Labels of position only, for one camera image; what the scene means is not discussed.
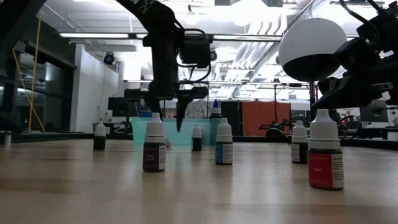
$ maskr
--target glass wall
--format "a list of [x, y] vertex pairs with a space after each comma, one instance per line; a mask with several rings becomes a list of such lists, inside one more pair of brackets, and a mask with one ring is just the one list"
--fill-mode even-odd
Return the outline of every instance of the glass wall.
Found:
[[[38, 60], [33, 79], [34, 56], [30, 54], [21, 54], [20, 67], [29, 98], [32, 96], [31, 89], [34, 84], [34, 108], [46, 132], [69, 131], [73, 72]], [[17, 123], [27, 130], [30, 105], [26, 93], [22, 80], [19, 80], [16, 119]], [[41, 130], [39, 120], [34, 114], [32, 114], [32, 130]]]

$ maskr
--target ceiling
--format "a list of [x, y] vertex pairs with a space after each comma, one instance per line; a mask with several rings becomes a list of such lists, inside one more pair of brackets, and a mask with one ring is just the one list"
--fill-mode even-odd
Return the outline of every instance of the ceiling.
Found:
[[[267, 35], [282, 35], [292, 19], [309, 2], [310, 0], [296, 0], [294, 5], [278, 8], [267, 7], [261, 0], [238, 0], [231, 6], [215, 6], [215, 0], [162, 1], [173, 9], [176, 18], [184, 27], [203, 29], [209, 34]], [[341, 6], [332, 5], [330, 2], [330, 0], [314, 0], [309, 7], [311, 16], [333, 20], [347, 35], [356, 35], [355, 30], [360, 22], [352, 18]], [[192, 5], [191, 12], [188, 10], [188, 4]], [[376, 15], [374, 9], [367, 6], [350, 6], [350, 8], [364, 17]], [[309, 15], [304, 12], [302, 17], [306, 18]], [[47, 0], [42, 8], [42, 19], [59, 32], [146, 32], [134, 15], [113, 0]], [[83, 43], [87, 50], [95, 51], [97, 55], [104, 55], [110, 49], [135, 50], [134, 54], [140, 54], [142, 60], [142, 73], [146, 77], [151, 75], [150, 49], [144, 48], [140, 40], [91, 40]], [[278, 78], [281, 82], [297, 82], [285, 75], [281, 66], [276, 64], [278, 45], [278, 43], [214, 42], [211, 48], [216, 50], [218, 59], [213, 63], [211, 80], [271, 82], [274, 78]], [[121, 60], [128, 58], [126, 55], [129, 54], [131, 53], [116, 52]], [[202, 75], [203, 71], [197, 71], [192, 79], [200, 78]], [[211, 97], [272, 98], [273, 92], [258, 87], [214, 86]]]

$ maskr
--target black and white sphere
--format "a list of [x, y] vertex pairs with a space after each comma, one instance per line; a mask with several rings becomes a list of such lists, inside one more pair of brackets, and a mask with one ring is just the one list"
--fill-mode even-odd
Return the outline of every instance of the black and white sphere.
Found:
[[279, 45], [279, 62], [286, 74], [298, 81], [322, 80], [337, 70], [333, 55], [347, 41], [333, 21], [306, 19], [290, 28]]

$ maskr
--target table surface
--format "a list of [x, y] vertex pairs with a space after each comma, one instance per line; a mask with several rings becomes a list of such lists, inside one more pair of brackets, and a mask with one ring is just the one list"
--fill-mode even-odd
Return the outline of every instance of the table surface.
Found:
[[345, 190], [308, 185], [287, 144], [236, 143], [233, 166], [212, 148], [167, 151], [142, 171], [142, 146], [92, 140], [0, 149], [1, 223], [398, 223], [398, 152], [346, 147]]

